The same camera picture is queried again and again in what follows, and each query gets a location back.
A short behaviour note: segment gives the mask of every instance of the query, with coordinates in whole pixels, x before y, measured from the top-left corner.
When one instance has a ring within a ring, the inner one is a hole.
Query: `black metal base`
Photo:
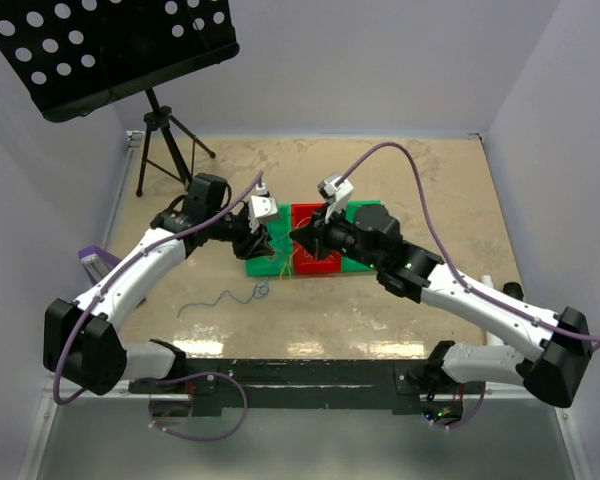
[[[145,92],[149,103],[151,104],[152,111],[144,116],[144,122],[147,125],[145,130],[144,148],[142,150],[142,164],[140,165],[140,177],[138,178],[138,188],[136,189],[136,196],[142,196],[142,187],[144,184],[144,175],[146,173],[147,164],[157,168],[161,172],[170,176],[171,178],[182,183],[185,189],[189,187],[191,179],[193,177],[193,168],[195,164],[196,145],[202,148],[211,158],[216,158],[216,154],[209,147],[200,141],[200,139],[194,135],[187,127],[185,127],[178,119],[176,119],[171,113],[171,107],[160,106],[155,92],[152,88]],[[191,150],[191,169],[187,167],[184,161],[182,153],[178,148],[178,144],[173,138],[171,133],[171,123],[176,125],[185,135],[187,135],[193,141],[193,148]],[[157,130],[162,132],[167,148],[171,155],[171,159],[178,171],[178,175],[174,175],[168,170],[157,165],[155,162],[149,160],[149,145],[151,143],[151,134]]]
[[[417,378],[427,360],[184,360],[177,375],[221,372],[240,383],[249,408],[390,410],[395,415],[423,413],[421,395],[430,390]],[[192,382],[195,416],[219,416],[223,408],[240,408],[242,399],[229,382],[216,377]],[[456,386],[437,388],[437,394],[453,395]],[[466,394],[478,394],[479,383],[465,386]],[[171,386],[135,381],[134,394],[187,394],[185,383]],[[440,408],[449,401],[435,402]]]

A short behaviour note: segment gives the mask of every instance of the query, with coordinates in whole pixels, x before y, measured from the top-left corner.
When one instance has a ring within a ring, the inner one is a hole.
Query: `green mat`
[[[362,200],[349,202],[347,205],[347,220],[353,222],[358,208],[363,205],[377,205],[380,200]],[[293,253],[293,242],[289,238],[291,232],[291,205],[280,205],[280,218],[269,223],[267,228],[271,235],[271,246],[276,254],[273,257],[260,257],[245,262],[247,275],[250,277],[275,277],[280,275],[287,258]],[[293,274],[293,262],[289,261],[289,274]],[[348,258],[342,258],[342,272],[369,272],[370,268]]]
[[[280,218],[267,224],[271,235],[271,246],[276,254],[273,257],[252,258],[245,262],[247,275],[250,277],[274,277],[280,275],[287,258],[293,252],[293,242],[289,238],[291,232],[291,206],[279,205]],[[293,273],[293,262],[289,261],[290,274]]]

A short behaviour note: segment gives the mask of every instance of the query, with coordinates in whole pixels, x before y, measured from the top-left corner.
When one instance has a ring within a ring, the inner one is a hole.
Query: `white wall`
[[[38,408],[45,308],[85,285],[77,252],[102,238],[125,144],[111,107],[44,121],[0,53],[0,479],[15,478]]]
[[[600,0],[562,0],[486,147],[529,297],[600,334]],[[574,413],[600,479],[600,353]]]
[[[230,0],[241,51],[157,89],[197,133],[464,135],[491,123],[558,0]],[[144,127],[142,96],[116,108]]]

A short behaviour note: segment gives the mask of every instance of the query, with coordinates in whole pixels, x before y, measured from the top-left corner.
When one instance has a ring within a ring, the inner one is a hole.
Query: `perforated black panel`
[[[0,0],[0,50],[63,122],[234,57],[228,0]]]

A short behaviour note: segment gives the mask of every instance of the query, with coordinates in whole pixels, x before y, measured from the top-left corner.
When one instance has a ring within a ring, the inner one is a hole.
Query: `black mounting bar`
[[[422,414],[420,396],[430,389],[420,378],[429,360],[288,360],[288,359],[181,359],[174,378],[200,372],[221,372],[246,391],[249,408],[389,410],[395,415]],[[218,416],[223,408],[240,408],[242,399],[229,382],[208,377],[192,381],[193,415]],[[457,385],[437,388],[455,392]],[[465,393],[479,393],[470,383]],[[133,394],[186,394],[184,383],[164,386],[135,381]]]

